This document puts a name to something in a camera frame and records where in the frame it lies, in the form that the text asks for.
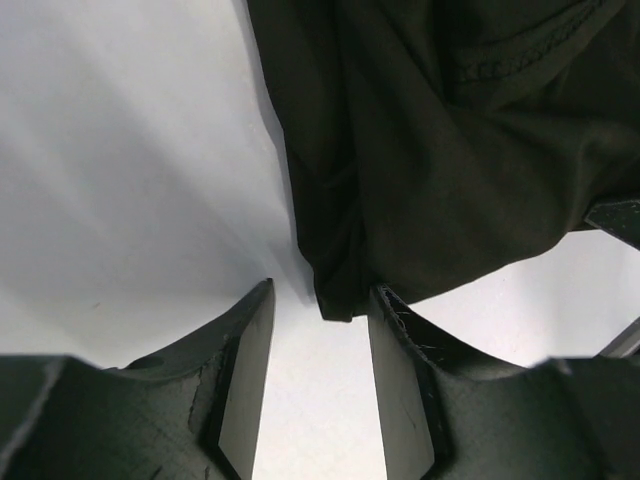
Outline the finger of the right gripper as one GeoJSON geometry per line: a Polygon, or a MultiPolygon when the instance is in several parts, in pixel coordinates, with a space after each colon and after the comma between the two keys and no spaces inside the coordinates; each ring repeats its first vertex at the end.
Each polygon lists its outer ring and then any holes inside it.
{"type": "Polygon", "coordinates": [[[617,239],[639,238],[639,200],[607,200],[594,204],[585,222],[617,239]]]}

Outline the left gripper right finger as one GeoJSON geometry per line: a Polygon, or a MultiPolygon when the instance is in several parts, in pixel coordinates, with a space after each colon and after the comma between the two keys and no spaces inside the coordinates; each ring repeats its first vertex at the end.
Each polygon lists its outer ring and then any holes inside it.
{"type": "Polygon", "coordinates": [[[391,479],[635,479],[637,356],[522,368],[417,315],[385,286],[368,327],[391,479]]]}

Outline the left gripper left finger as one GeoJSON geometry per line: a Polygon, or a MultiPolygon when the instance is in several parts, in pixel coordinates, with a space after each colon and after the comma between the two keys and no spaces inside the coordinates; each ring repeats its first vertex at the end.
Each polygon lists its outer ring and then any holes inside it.
{"type": "Polygon", "coordinates": [[[1,359],[5,479],[248,479],[274,325],[271,280],[123,369],[1,359]]]}

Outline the black printed t shirt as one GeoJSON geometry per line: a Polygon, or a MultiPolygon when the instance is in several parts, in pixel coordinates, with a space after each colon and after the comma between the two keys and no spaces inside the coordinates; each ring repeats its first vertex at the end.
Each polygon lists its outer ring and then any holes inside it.
{"type": "Polygon", "coordinates": [[[421,301],[639,193],[635,1],[252,1],[322,316],[421,301]]]}

